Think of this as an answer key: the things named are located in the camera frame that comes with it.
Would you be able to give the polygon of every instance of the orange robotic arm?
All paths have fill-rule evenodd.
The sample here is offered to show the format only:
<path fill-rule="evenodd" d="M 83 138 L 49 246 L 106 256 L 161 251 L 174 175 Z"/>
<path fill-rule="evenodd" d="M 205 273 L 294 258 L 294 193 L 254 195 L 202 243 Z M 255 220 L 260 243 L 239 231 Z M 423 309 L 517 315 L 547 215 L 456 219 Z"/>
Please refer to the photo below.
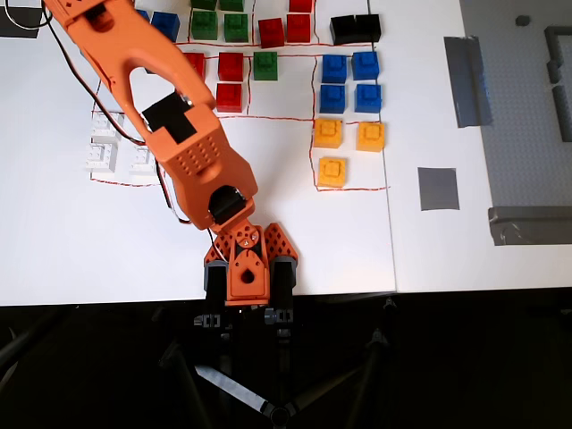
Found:
<path fill-rule="evenodd" d="M 183 213 L 200 230 L 210 228 L 218 234 L 215 245 L 229 262 L 227 305 L 268 303 L 269 254 L 271 259 L 298 257 L 290 243 L 271 243 L 267 249 L 262 228 L 248 221 L 255 209 L 254 175 L 230 147 L 213 113 L 212 94 L 182 52 L 146 22 L 130 0 L 45 4 L 171 176 Z M 176 89 L 144 111 L 145 120 L 133 104 L 130 88 L 130 73 L 137 67 L 169 80 Z M 283 237 L 282 230 L 276 234 Z M 214 259 L 220 257 L 211 248 L 205 263 Z"/>

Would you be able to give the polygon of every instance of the black wire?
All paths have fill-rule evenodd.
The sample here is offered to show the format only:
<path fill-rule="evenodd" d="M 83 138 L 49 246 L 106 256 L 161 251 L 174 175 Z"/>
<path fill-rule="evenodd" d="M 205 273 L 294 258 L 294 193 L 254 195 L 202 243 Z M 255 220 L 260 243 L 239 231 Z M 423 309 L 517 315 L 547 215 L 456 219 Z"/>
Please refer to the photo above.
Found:
<path fill-rule="evenodd" d="M 21 29 L 41 29 L 42 27 L 46 26 L 52 20 L 52 18 L 54 18 L 54 14 L 52 13 L 52 11 L 50 11 L 49 18 L 44 14 L 44 16 L 46 17 L 46 21 L 41 22 L 39 25 L 35 25 L 35 26 L 31 27 L 31 26 L 24 25 L 24 24 L 17 22 L 12 17 L 12 14 L 10 13 L 10 7 L 11 6 L 8 4 L 8 0 L 4 0 L 4 7 L 5 7 L 4 11 L 6 12 L 6 16 L 8 17 L 8 19 L 12 22 L 12 24 L 14 24 L 17 27 L 20 27 Z"/>
<path fill-rule="evenodd" d="M 42 0 L 42 12 L 44 14 L 44 17 L 46 17 L 46 19 L 47 19 L 46 4 L 44 3 L 43 0 Z M 117 125 L 117 123 L 115 122 L 115 119 L 112 117 L 112 115 L 109 114 L 109 112 L 107 112 L 107 109 L 103 106 L 103 104 L 101 103 L 101 101 L 97 97 L 97 94 L 95 92 L 93 92 L 93 90 L 89 87 L 89 85 L 86 83 L 86 81 L 80 76 L 78 71 L 75 69 L 75 66 L 73 65 L 72 59 L 70 58 L 67 51 L 63 47 L 63 44 L 62 44 L 62 41 L 60 40 L 60 38 L 57 37 L 57 35 L 55 34 L 54 27 L 52 27 L 52 24 L 50 23 L 50 21 L 46 21 L 46 24 L 47 24 L 47 27 L 52 32 L 52 36 L 54 36 L 57 45 L 60 47 L 60 50 L 62 51 L 63 59 L 68 64 L 68 67 L 70 68 L 71 73 L 73 74 L 75 79 L 78 80 L 78 82 L 81 84 L 81 86 L 91 95 L 91 97 L 93 98 L 93 101 L 96 102 L 97 106 L 101 109 L 101 112 L 105 115 L 107 120 L 113 125 L 113 127 L 117 130 L 117 132 L 119 132 L 127 140 L 129 140 L 130 142 L 132 142 L 138 146 L 145 146 L 144 141 L 137 140 L 137 139 L 133 138 L 132 136 L 127 134 L 120 126 Z"/>

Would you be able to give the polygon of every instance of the white table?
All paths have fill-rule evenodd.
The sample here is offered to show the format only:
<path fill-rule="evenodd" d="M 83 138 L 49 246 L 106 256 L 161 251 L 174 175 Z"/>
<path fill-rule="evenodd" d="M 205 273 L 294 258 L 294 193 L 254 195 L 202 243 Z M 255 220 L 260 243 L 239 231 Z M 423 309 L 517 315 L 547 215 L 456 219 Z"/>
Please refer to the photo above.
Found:
<path fill-rule="evenodd" d="M 153 2 L 157 4 L 146 0 L 139 7 L 154 9 Z M 163 11 L 180 12 L 186 0 L 159 3 Z M 572 256 L 570 247 L 492 244 L 480 131 L 457 129 L 442 39 L 464 35 L 458 2 L 371 3 L 372 12 L 382 15 L 384 30 L 377 48 L 387 147 L 379 156 L 357 153 L 352 148 L 356 125 L 346 124 L 340 156 L 354 166 L 349 180 L 358 186 L 385 186 L 385 166 L 388 190 L 316 192 L 307 155 L 311 121 L 222 120 L 231 144 L 251 163 L 260 185 L 252 220 L 262 225 L 280 222 L 299 251 L 295 293 L 567 286 L 572 268 L 562 262 Z M 245 11 L 251 5 L 252 0 L 247 1 Z M 366 1 L 320 0 L 316 11 L 318 35 L 329 42 L 331 16 L 367 13 L 367 8 Z M 285 18 L 286 12 L 287 0 L 257 0 L 256 20 Z M 95 73 L 67 39 L 66 46 L 95 87 Z M 0 39 L 0 47 L 10 59 L 0 66 L 0 304 L 203 298 L 207 234 L 179 225 L 158 187 L 105 185 L 89 181 L 82 170 L 92 101 L 67 70 L 49 32 L 41 30 L 36 40 Z M 181 49 L 214 54 L 222 50 Z M 319 57 L 364 49 L 291 46 L 279 54 Z M 240 51 L 249 55 L 252 49 Z M 314 57 L 281 57 L 279 84 L 310 88 L 307 76 L 314 64 Z M 215 65 L 207 69 L 207 84 L 214 88 Z M 153 94 L 155 86 L 134 80 L 134 88 L 146 89 L 143 99 Z M 286 88 L 283 96 L 288 97 L 288 87 L 253 88 L 250 113 L 285 116 L 295 110 L 297 116 L 311 119 L 311 92 L 297 105 L 295 97 L 279 108 L 271 103 L 270 91 Z M 354 87 L 350 80 L 349 100 Z M 350 101 L 345 122 L 368 120 L 351 110 Z M 329 154 L 315 149 L 315 161 Z M 421 212 L 417 167 L 457 169 L 459 211 Z"/>

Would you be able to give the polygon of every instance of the black floor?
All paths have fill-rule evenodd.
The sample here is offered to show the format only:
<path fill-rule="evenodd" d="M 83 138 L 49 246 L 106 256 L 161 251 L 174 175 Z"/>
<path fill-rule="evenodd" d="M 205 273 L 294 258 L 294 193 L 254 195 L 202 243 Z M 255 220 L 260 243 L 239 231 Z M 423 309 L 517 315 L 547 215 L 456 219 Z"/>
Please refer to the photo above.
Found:
<path fill-rule="evenodd" d="M 405 295 L 394 297 L 390 315 L 386 297 L 295 299 L 291 386 L 302 391 L 363 357 L 379 327 L 393 347 L 368 427 L 569 428 L 571 298 L 570 290 Z M 167 316 L 153 322 L 158 307 Z M 205 333 L 192 328 L 200 309 L 199 302 L 74 308 L 0 391 L 0 427 L 193 427 L 172 373 L 157 362 L 173 337 L 189 360 L 213 361 Z M 0 341 L 8 327 L 23 332 L 45 312 L 0 308 Z M 235 328 L 233 377 L 275 400 L 272 327 L 251 312 Z M 208 383 L 198 388 L 217 427 L 272 427 Z M 357 393 L 346 383 L 288 427 L 344 427 Z"/>

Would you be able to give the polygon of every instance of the blue block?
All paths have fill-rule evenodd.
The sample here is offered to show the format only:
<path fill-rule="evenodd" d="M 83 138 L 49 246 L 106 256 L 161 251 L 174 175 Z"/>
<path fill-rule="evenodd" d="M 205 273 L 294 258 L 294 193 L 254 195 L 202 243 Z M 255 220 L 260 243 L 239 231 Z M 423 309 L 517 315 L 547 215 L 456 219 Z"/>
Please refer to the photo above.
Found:
<path fill-rule="evenodd" d="M 138 9 L 137 12 L 139 13 L 139 15 L 141 15 L 143 18 L 145 18 L 147 20 L 147 22 L 150 21 L 149 14 L 147 13 L 147 11 L 141 11 L 140 9 Z"/>
<path fill-rule="evenodd" d="M 346 110 L 346 87 L 322 85 L 320 88 L 320 113 L 343 114 Z"/>
<path fill-rule="evenodd" d="M 379 62 L 375 52 L 356 52 L 351 57 L 354 80 L 376 80 L 379 76 Z"/>
<path fill-rule="evenodd" d="M 356 112 L 378 114 L 382 110 L 381 85 L 356 85 Z"/>
<path fill-rule="evenodd" d="M 344 55 L 324 55 L 322 62 L 323 83 L 346 83 L 348 65 Z"/>
<path fill-rule="evenodd" d="M 179 26 L 181 22 L 179 17 L 174 13 L 155 12 L 151 25 L 165 34 L 173 43 L 177 41 Z"/>

